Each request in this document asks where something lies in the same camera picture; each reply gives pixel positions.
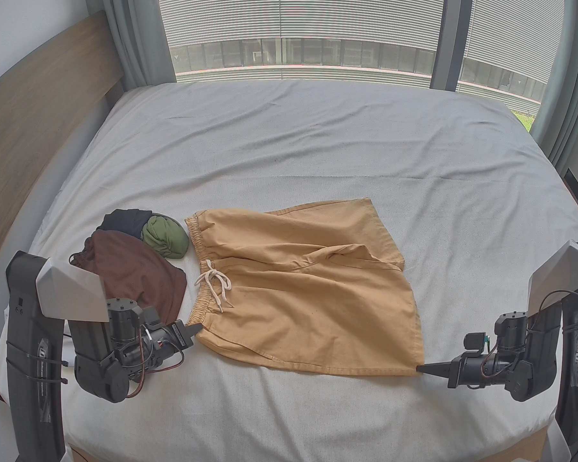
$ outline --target brown clothing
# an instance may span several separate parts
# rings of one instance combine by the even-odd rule
[[[186,223],[201,272],[214,272],[209,261],[231,280],[222,312],[202,281],[188,321],[203,324],[210,349],[326,374],[410,376],[424,363],[404,259],[370,199],[209,210]]]
[[[123,297],[154,306],[164,323],[177,320],[186,276],[147,244],[120,231],[96,230],[71,264],[100,275],[107,299]]]

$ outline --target curtain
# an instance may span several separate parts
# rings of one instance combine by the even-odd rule
[[[561,42],[531,135],[564,174],[578,140],[578,0],[565,0]]]
[[[124,89],[176,82],[158,0],[85,0],[104,10],[122,68]]]

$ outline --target mattress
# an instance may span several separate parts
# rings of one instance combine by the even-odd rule
[[[532,272],[578,240],[574,200],[503,104],[382,84],[248,81],[124,95],[30,252],[67,260],[115,208],[183,221],[208,208],[365,196],[405,257],[427,362],[459,355],[468,332],[494,337],[501,313],[526,309]],[[199,267],[192,249],[172,263],[188,279],[185,321]],[[63,376],[67,441],[111,462],[476,460],[547,425],[559,382],[519,403],[502,386],[286,372],[199,343],[120,404],[86,393],[71,368]]]

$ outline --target green clothing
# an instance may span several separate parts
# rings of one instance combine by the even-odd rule
[[[152,216],[142,230],[142,240],[165,258],[182,258],[188,250],[183,227],[166,216]]]

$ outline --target wooden headboard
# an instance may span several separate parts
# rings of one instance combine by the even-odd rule
[[[0,247],[43,169],[122,75],[98,12],[0,77]]]

